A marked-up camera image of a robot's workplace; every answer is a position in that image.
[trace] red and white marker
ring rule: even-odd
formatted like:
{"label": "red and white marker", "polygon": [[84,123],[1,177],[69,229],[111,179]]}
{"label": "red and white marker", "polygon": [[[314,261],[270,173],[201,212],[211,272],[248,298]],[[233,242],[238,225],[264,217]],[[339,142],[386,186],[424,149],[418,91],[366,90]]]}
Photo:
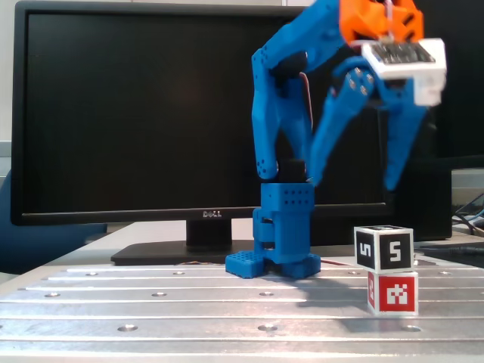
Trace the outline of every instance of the red and white marker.
{"label": "red and white marker", "polygon": [[375,314],[418,315],[418,273],[368,272],[368,306]]}

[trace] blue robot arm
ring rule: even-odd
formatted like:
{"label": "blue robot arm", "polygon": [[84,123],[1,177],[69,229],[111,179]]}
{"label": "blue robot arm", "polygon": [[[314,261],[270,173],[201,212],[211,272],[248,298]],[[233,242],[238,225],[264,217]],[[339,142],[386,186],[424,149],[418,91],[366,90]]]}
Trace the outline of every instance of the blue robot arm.
{"label": "blue robot arm", "polygon": [[[362,52],[362,56],[351,57],[335,69],[334,77],[341,79],[342,85],[328,92],[324,115],[314,134],[305,105],[300,74],[326,63],[346,43],[339,28],[340,2],[365,1],[370,0],[317,0],[252,57],[256,165],[265,182],[261,187],[262,207],[253,212],[254,251],[228,256],[225,265],[230,273],[254,278],[263,275],[268,263],[292,278],[320,271],[320,258],[309,253],[314,186],[322,180],[327,160],[344,129],[368,105],[375,90],[381,101],[378,107],[389,113],[387,188],[393,189],[400,178],[427,111],[427,107],[417,106],[415,84],[408,77],[420,68],[415,71],[407,65],[381,65],[381,59],[375,60],[367,47],[367,57]],[[407,76],[404,88],[388,86],[386,79],[395,75]],[[419,97],[425,98],[422,94],[420,90]],[[305,163],[312,183],[271,182],[278,175],[275,144],[281,130],[295,158]]]}

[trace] stacked cubes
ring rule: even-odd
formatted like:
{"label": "stacked cubes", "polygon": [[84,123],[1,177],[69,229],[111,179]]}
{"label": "stacked cubes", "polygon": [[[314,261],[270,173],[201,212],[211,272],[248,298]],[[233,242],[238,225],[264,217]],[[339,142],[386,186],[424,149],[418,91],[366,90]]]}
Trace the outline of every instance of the stacked cubes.
{"label": "stacked cubes", "polygon": [[418,314],[418,274],[410,228],[355,227],[356,263],[368,270],[368,305],[375,314]]}

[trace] table surface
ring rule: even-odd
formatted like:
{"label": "table surface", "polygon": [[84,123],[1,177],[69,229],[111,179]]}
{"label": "table surface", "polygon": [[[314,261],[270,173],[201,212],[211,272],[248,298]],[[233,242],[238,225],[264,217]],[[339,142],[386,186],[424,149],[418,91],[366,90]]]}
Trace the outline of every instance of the table surface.
{"label": "table surface", "polygon": [[[233,227],[235,238],[250,239],[250,220]],[[317,276],[292,281],[244,280],[220,265],[110,265],[130,244],[184,238],[184,222],[135,223],[0,285],[0,357],[9,363],[482,361],[480,268],[433,259],[442,266],[417,268],[420,315],[389,318],[368,311],[366,272],[352,266],[323,264]]]}
{"label": "table surface", "polygon": [[[232,234],[234,239],[251,240],[252,219],[234,219],[232,221]],[[68,253],[44,266],[33,269],[17,278],[0,284],[0,294],[15,291],[27,284],[37,281],[55,272],[65,270],[71,266],[80,265],[111,265],[111,256],[127,246],[146,242],[160,242],[169,240],[185,240],[185,221],[164,221],[164,222],[136,222],[124,227],[106,237],[88,244],[78,250]],[[424,242],[417,244],[455,244],[469,243],[473,241],[484,241],[484,238],[455,233],[450,240]],[[439,261],[440,265],[447,265],[449,262],[425,257],[430,261]],[[341,262],[352,264],[353,258],[346,257],[338,259]]]}

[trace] orange robot part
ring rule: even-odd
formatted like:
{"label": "orange robot part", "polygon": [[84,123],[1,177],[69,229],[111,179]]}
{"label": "orange robot part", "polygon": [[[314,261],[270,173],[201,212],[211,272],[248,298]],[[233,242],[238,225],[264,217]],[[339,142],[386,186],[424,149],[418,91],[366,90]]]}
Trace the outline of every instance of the orange robot part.
{"label": "orange robot part", "polygon": [[391,19],[382,1],[340,0],[340,31],[348,44],[390,33],[396,42],[416,42],[424,37],[424,16],[412,0],[393,0]]}

